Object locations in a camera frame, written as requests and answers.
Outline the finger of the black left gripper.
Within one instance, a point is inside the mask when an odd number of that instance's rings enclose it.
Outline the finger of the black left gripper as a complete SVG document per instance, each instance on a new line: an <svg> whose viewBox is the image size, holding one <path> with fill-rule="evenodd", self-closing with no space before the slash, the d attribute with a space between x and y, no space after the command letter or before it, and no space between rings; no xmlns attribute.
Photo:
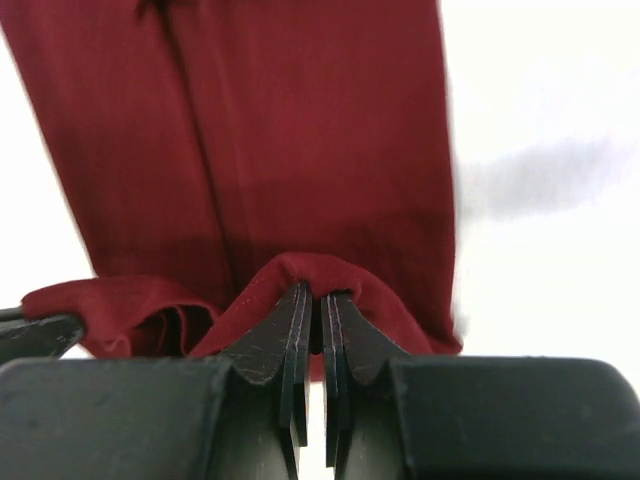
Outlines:
<svg viewBox="0 0 640 480"><path fill-rule="evenodd" d="M22 358L60 358L85 336L75 315L29 320L20 307L1 310L1 364Z"/></svg>

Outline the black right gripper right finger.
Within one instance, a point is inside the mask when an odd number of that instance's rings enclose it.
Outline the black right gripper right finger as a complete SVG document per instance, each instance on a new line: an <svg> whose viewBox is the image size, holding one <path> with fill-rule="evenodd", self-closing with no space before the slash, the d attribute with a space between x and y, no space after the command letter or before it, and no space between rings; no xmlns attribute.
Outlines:
<svg viewBox="0 0 640 480"><path fill-rule="evenodd" d="M608 363L412 355L344 293L320 304L338 479L635 479L639 400Z"/></svg>

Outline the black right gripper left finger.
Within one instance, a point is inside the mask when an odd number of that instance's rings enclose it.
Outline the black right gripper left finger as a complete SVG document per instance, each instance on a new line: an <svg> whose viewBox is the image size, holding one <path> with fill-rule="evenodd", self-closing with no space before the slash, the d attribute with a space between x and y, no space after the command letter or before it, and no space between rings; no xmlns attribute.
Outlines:
<svg viewBox="0 0 640 480"><path fill-rule="evenodd" d="M296 478L311 313L301 283L215 357L1 364L2 477Z"/></svg>

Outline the dark red t-shirt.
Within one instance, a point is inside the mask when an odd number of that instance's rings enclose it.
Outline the dark red t-shirt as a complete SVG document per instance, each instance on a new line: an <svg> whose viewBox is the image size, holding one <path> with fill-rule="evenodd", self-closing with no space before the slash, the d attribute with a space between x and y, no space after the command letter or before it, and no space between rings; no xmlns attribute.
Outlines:
<svg viewBox="0 0 640 480"><path fill-rule="evenodd" d="M97 357L209 356L295 283L461 348L434 1L5 1L94 277L33 291Z"/></svg>

